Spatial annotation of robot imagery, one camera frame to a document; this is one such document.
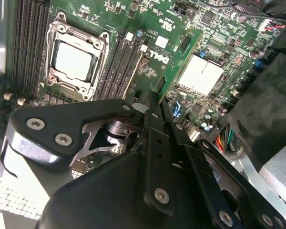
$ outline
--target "black chip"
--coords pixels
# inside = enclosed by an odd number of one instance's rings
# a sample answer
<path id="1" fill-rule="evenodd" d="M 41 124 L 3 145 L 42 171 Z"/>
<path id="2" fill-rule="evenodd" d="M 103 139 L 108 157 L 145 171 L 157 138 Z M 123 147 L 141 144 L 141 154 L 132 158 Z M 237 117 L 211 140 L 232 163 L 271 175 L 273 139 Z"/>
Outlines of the black chip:
<path id="1" fill-rule="evenodd" d="M 254 43 L 254 40 L 248 40 L 246 46 L 251 47 L 253 45 L 253 43 Z"/>
<path id="2" fill-rule="evenodd" d="M 121 13 L 121 8 L 120 7 L 115 8 L 115 13 Z"/>
<path id="3" fill-rule="evenodd" d="M 82 15 L 82 18 L 88 20 L 88 14 L 87 14 L 87 13 L 84 13 L 84 14 Z"/>
<path id="4" fill-rule="evenodd" d="M 165 84 L 165 79 L 161 78 L 160 81 L 157 84 L 157 92 L 161 91 L 161 89 L 163 88 L 164 84 Z"/>
<path id="5" fill-rule="evenodd" d="M 193 112 L 194 113 L 199 113 L 202 109 L 202 106 L 200 104 L 195 104 L 194 107 L 193 107 Z"/>
<path id="6" fill-rule="evenodd" d="M 214 102 L 215 98 L 216 98 L 216 95 L 211 94 L 210 97 L 209 97 L 209 99 L 208 99 L 208 102 L 209 102 L 209 103 Z"/>
<path id="7" fill-rule="evenodd" d="M 203 22 L 206 25 L 209 25 L 212 19 L 213 19 L 213 14 L 211 14 L 210 12 L 205 12 L 201 18 L 201 22 Z"/>
<path id="8" fill-rule="evenodd" d="M 189 45 L 190 41 L 191 41 L 191 38 L 189 36 L 186 36 L 185 39 L 183 40 L 183 42 L 180 45 L 180 49 L 182 51 L 185 51 L 187 46 Z"/>
<path id="9" fill-rule="evenodd" d="M 228 54 L 231 54 L 234 50 L 234 46 L 233 45 L 228 45 L 227 48 L 225 49 L 225 51 L 228 53 Z"/>
<path id="10" fill-rule="evenodd" d="M 128 17 L 133 18 L 134 15 L 135 15 L 135 11 L 130 10 L 130 11 L 128 12 Z"/>

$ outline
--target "white label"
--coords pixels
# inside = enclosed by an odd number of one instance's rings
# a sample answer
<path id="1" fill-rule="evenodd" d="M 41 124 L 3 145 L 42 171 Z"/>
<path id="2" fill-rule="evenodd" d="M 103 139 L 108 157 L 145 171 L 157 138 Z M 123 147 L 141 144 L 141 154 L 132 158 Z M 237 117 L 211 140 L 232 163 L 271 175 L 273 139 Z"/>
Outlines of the white label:
<path id="1" fill-rule="evenodd" d="M 165 49 L 167 43 L 168 43 L 168 39 L 166 39 L 162 36 L 158 36 L 155 45 L 159 46 L 160 48 Z"/>
<path id="2" fill-rule="evenodd" d="M 163 55 L 159 55 L 159 53 L 150 50 L 150 57 L 154 58 L 155 60 L 161 61 L 162 63 L 168 64 L 168 61 L 170 60 L 168 57 L 165 57 Z"/>

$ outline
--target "black metal arm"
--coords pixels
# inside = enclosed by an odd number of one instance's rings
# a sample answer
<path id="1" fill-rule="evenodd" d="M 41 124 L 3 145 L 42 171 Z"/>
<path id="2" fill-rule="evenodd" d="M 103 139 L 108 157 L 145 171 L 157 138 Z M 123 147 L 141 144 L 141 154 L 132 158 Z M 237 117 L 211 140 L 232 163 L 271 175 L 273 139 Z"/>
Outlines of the black metal arm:
<path id="1" fill-rule="evenodd" d="M 127 152 L 74 181 L 61 179 L 75 159 L 116 143 Z M 0 173 L 21 179 L 11 155 L 51 196 L 39 229 L 286 228 L 210 143 L 193 145 L 156 93 L 144 114 L 123 100 L 18 110 L 9 120 Z M 43 173 L 61 182 L 48 191 Z"/>

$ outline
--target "capacitor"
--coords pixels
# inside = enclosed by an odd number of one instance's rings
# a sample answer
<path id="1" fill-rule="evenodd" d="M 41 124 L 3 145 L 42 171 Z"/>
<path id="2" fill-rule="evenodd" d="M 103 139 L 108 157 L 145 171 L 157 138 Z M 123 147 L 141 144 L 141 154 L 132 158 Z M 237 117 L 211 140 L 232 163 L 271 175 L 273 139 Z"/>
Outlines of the capacitor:
<path id="1" fill-rule="evenodd" d="M 264 51 L 263 49 L 256 49 L 256 52 L 258 53 L 258 55 L 259 55 L 260 57 L 265 56 L 265 51 Z"/>
<path id="2" fill-rule="evenodd" d="M 245 15 L 239 15 L 237 18 L 236 18 L 236 21 L 238 23 L 245 23 L 247 21 L 247 17 Z"/>
<path id="3" fill-rule="evenodd" d="M 217 109 L 217 112 L 221 117 L 225 116 L 225 113 L 220 108 Z"/>
<path id="4" fill-rule="evenodd" d="M 258 52 L 251 51 L 251 52 L 249 53 L 249 57 L 252 58 L 252 59 L 257 59 L 257 58 L 259 58 L 260 56 L 259 56 L 259 53 L 258 53 Z"/>
<path id="5" fill-rule="evenodd" d="M 208 127 L 208 126 L 206 126 L 205 128 L 204 128 L 204 130 L 206 131 L 206 132 L 209 132 L 210 131 L 210 127 Z"/>
<path id="6" fill-rule="evenodd" d="M 208 127 L 210 127 L 210 129 L 213 128 L 213 123 L 211 120 L 207 120 L 206 123 L 208 124 Z"/>
<path id="7" fill-rule="evenodd" d="M 142 37 L 142 36 L 143 36 L 143 30 L 138 30 L 137 36 L 138 36 L 138 37 Z"/>
<path id="8" fill-rule="evenodd" d="M 228 112 L 227 108 L 225 108 L 224 105 L 220 104 L 219 107 L 220 107 L 220 109 L 222 110 L 222 112 L 224 112 L 224 113 L 227 113 L 227 112 Z"/>
<path id="9" fill-rule="evenodd" d="M 210 115 L 210 114 L 206 114 L 204 117 L 205 117 L 206 119 L 211 119 L 211 115 Z"/>

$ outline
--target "green circuit board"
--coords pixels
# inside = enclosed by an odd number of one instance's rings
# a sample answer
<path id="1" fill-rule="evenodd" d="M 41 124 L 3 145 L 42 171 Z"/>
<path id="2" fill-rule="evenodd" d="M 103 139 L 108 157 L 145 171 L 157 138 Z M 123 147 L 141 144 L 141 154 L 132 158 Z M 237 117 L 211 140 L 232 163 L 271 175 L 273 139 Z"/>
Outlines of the green circuit board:
<path id="1" fill-rule="evenodd" d="M 209 2 L 222 4 L 220 0 Z M 186 12 L 177 11 L 176 6 Z M 263 19 L 243 18 L 232 9 L 215 10 L 193 0 L 52 0 L 49 9 L 48 23 L 55 21 L 58 13 L 63 12 L 67 23 L 75 28 L 94 36 L 107 32 L 109 59 L 114 55 L 122 28 L 134 35 L 142 31 L 147 49 L 133 69 L 132 87 L 123 98 L 130 103 L 144 103 L 149 90 L 158 92 L 160 99 L 164 96 L 170 99 L 172 109 L 177 101 L 181 104 L 176 121 L 182 121 L 187 115 L 197 126 L 205 121 L 206 114 L 214 122 L 218 119 L 218 107 L 227 101 L 254 65 L 255 60 L 249 53 L 256 49 L 265 50 L 280 34 L 280 30 L 261 30 L 260 27 L 266 25 Z M 9 32 L 8 36 L 12 44 L 13 33 Z M 184 96 L 177 86 L 193 55 L 224 70 L 208 96 L 195 91 Z M 10 66 L 12 58 L 8 57 L 7 75 L 10 74 Z M 68 103 L 83 101 L 81 94 L 66 87 L 47 85 L 43 66 L 41 64 L 38 105 L 61 104 L 63 101 L 59 98 L 62 96 Z M 44 99 L 47 93 L 51 94 L 52 100 Z M 199 111 L 195 110 L 196 104 L 201 106 Z"/>

